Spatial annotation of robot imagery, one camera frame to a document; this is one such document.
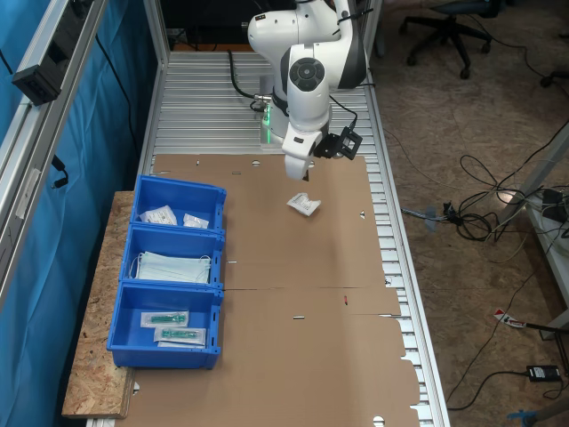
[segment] office chair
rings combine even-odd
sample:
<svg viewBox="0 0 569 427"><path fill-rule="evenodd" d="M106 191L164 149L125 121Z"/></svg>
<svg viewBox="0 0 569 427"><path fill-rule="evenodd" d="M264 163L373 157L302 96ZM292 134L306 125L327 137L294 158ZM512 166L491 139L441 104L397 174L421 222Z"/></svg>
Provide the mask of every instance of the office chair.
<svg viewBox="0 0 569 427"><path fill-rule="evenodd" d="M490 52L490 42L492 42L492 38L484 31L459 24L456 21L456 15L477 14L482 18L494 18L500 9L501 0L471 0L466 2L452 2L431 8L431 11L448 15L448 18L445 20L407 16L399 28L399 34L405 34L407 32L408 23L426 25L427 27L437 29L425 40L415 45L407 57L407 65L413 66L417 64L417 53L425 49L432 42L440 39L441 44L445 44L446 41L450 38L453 41L456 50L459 51L462 61L464 62L464 68L461 71L461 78L469 78L470 57L466 52L466 48L462 42L461 35L471 36L474 38L479 38L480 40L484 40L486 43L482 45L482 53Z"/></svg>

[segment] workbench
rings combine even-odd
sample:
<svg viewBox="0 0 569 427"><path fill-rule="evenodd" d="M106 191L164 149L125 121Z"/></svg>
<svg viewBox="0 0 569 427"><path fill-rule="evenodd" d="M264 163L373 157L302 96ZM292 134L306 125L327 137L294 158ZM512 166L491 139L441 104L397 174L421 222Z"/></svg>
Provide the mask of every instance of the workbench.
<svg viewBox="0 0 569 427"><path fill-rule="evenodd" d="M259 77L270 76L269 64L256 53L234 55L238 81L256 93ZM154 157L160 154L262 156L279 151L260 148L258 113L232 88L228 70L224 52L169 53L167 67L156 76L140 173L154 174ZM420 385L421 401L413 407L421 425L449 425L373 87L338 94L337 99L357 112L356 131L364 138L358 155L366 162L382 266L388 286L397 290L401 315L395 318L405 344L404 359L412 361ZM333 105L331 132L338 133L350 119ZM88 427L102 425L103 420L87 422Z"/></svg>

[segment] green syringe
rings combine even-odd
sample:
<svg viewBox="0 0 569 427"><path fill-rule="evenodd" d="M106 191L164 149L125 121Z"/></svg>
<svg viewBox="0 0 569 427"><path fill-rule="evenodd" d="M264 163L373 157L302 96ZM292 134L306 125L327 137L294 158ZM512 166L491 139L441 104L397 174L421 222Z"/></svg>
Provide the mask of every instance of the green syringe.
<svg viewBox="0 0 569 427"><path fill-rule="evenodd" d="M184 323L185 321L185 314L168 314L165 316L152 316L150 318L150 323Z"/></svg>
<svg viewBox="0 0 569 427"><path fill-rule="evenodd" d="M163 338L198 338L198 331L178 331L176 329L163 329Z"/></svg>

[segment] metal slats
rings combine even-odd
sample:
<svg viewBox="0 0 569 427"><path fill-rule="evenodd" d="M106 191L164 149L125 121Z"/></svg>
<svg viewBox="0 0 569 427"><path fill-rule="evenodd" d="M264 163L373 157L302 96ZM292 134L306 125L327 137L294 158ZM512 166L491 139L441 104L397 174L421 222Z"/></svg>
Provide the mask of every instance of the metal slats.
<svg viewBox="0 0 569 427"><path fill-rule="evenodd" d="M270 66L256 53L234 53L234 58L237 82L244 90L255 93L259 90L259 76L269 75ZM400 264L405 253L400 253L401 246L396 242L397 219L390 212L390 196L386 194L381 176L373 130L375 122L370 118L365 89L333 96L358 114L356 129L363 136L358 155L365 157L386 286L397 290L401 314L394 318L401 326L404 359L413 363L420 385L421 402L413 408L418 412L421 425L442 425L433 420L429 404L429 390L435 388L435 384L425 383L431 380L425 377L420 345L413 329L415 311L408 305L408 292L412 288L406 283ZM173 52L154 134L153 155L262 154L260 115L249 109L250 102L232 88L226 53ZM333 102L332 106L332 132L339 133L353 115Z"/></svg>

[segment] small white packet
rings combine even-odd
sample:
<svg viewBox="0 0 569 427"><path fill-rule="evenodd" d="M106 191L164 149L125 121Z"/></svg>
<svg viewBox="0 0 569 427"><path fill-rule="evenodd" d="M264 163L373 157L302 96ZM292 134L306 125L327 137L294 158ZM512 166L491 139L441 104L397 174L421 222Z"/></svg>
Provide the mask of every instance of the small white packet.
<svg viewBox="0 0 569 427"><path fill-rule="evenodd" d="M141 213L140 220L142 222L152 222L153 224L178 225L176 215L174 215L174 212L168 205Z"/></svg>
<svg viewBox="0 0 569 427"><path fill-rule="evenodd" d="M154 330L154 341L205 345L205 332L202 327L157 327Z"/></svg>
<svg viewBox="0 0 569 427"><path fill-rule="evenodd" d="M185 327L188 319L189 311L143 311L140 314L140 327Z"/></svg>
<svg viewBox="0 0 569 427"><path fill-rule="evenodd" d="M158 347L174 347L179 349L205 349L204 345L197 345L197 344L182 344L181 342L167 342L167 341L160 341L158 342Z"/></svg>
<svg viewBox="0 0 569 427"><path fill-rule="evenodd" d="M320 200L310 200L307 193L299 193L291 198L286 204L292 206L301 214L310 216L322 202Z"/></svg>
<svg viewBox="0 0 569 427"><path fill-rule="evenodd" d="M202 220L196 216L192 216L189 213L184 214L184 227L194 227L196 229L207 229L207 224L209 221Z"/></svg>

